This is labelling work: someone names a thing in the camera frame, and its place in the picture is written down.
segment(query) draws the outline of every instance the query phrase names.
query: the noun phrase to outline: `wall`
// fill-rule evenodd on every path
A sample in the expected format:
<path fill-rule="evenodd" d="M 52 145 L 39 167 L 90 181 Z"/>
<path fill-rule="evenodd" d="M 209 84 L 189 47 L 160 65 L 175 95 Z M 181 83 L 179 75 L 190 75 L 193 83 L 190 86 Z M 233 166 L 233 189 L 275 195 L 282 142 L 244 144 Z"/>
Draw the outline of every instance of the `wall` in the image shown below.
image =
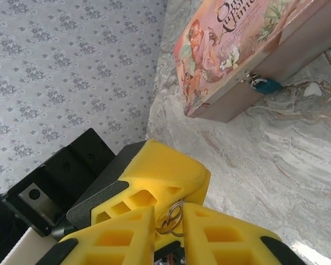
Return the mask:
<path fill-rule="evenodd" d="M 0 0 L 0 192 L 93 127 L 145 138 L 166 0 Z"/>

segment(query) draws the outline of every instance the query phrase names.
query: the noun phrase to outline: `box lid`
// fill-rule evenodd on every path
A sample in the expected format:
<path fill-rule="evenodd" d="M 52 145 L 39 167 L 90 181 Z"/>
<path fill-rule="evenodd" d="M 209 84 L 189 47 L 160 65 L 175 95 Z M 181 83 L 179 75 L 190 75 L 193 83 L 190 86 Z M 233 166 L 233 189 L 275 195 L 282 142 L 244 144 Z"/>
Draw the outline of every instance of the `box lid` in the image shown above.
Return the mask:
<path fill-rule="evenodd" d="M 174 47 L 185 115 L 226 94 L 328 1 L 204 0 Z"/>

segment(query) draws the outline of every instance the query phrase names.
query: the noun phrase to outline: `floral wallpaper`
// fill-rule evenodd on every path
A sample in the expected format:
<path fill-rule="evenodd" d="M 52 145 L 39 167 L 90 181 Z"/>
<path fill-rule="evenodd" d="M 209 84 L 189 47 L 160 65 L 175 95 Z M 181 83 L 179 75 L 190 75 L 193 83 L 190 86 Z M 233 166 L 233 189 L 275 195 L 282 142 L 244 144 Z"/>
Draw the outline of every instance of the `floral wallpaper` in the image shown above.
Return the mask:
<path fill-rule="evenodd" d="M 0 0 L 0 192 L 93 127 L 145 138 L 166 0 Z"/>

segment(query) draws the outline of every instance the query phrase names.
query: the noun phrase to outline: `marble countertop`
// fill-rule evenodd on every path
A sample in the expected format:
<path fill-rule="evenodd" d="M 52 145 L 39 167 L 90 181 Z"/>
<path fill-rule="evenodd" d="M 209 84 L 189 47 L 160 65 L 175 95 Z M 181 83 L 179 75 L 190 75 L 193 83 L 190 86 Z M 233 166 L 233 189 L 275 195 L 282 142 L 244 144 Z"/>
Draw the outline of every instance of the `marble countertop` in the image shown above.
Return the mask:
<path fill-rule="evenodd" d="M 212 173 L 205 206 L 331 265 L 331 49 L 228 124 L 183 114 L 173 47 L 201 0 L 169 0 L 147 137 Z"/>

